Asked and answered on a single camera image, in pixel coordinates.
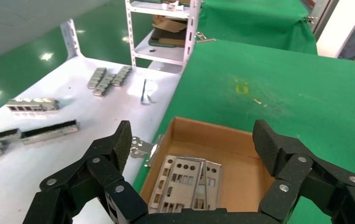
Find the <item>metal hinge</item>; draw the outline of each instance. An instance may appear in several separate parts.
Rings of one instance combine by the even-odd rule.
[[[306,18],[306,21],[311,23],[311,24],[315,24],[314,20],[318,19],[318,17],[311,16],[311,15],[307,15],[307,16],[305,16],[305,18]]]
[[[215,38],[206,38],[205,35],[203,35],[203,33],[201,32],[196,32],[196,36],[199,38],[198,41],[196,41],[197,43],[205,43],[205,42],[210,42],[210,41],[215,41]]]
[[[145,156],[148,155],[149,158],[146,160],[144,166],[151,167],[163,137],[163,134],[159,135],[155,144],[152,144],[141,140],[139,137],[133,136],[131,144],[131,157],[145,158]]]

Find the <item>metal shelving unit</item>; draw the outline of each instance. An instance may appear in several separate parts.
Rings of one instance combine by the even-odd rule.
[[[144,58],[152,61],[169,63],[181,66],[183,71],[194,48],[196,29],[198,27],[201,0],[191,0],[190,7],[184,7],[184,11],[162,10],[161,4],[125,0],[126,20],[128,23],[129,45],[131,51],[132,66],[136,66],[136,58]],[[187,34],[184,48],[154,47],[148,44],[152,30],[136,47],[133,41],[131,12],[163,15],[187,19]]]

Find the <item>cardboard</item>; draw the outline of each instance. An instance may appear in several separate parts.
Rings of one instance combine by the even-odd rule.
[[[257,212],[273,183],[249,132],[185,118],[174,118],[165,134],[140,193],[149,203],[167,154],[203,158],[221,164],[219,208]]]

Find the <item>green table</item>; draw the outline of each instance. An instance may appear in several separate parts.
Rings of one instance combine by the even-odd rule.
[[[157,135],[175,116],[252,131],[265,119],[355,173],[355,62],[217,40],[195,46]],[[134,183],[140,190],[148,169]],[[291,224],[329,224],[301,198]]]
[[[198,31],[207,38],[317,54],[299,0],[206,0]]]

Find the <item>brown cardboard sheet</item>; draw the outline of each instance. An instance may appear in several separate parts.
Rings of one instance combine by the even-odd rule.
[[[257,211],[273,183],[251,133],[176,117],[165,134],[140,195],[148,203],[167,154],[204,158],[222,165],[219,208]]]

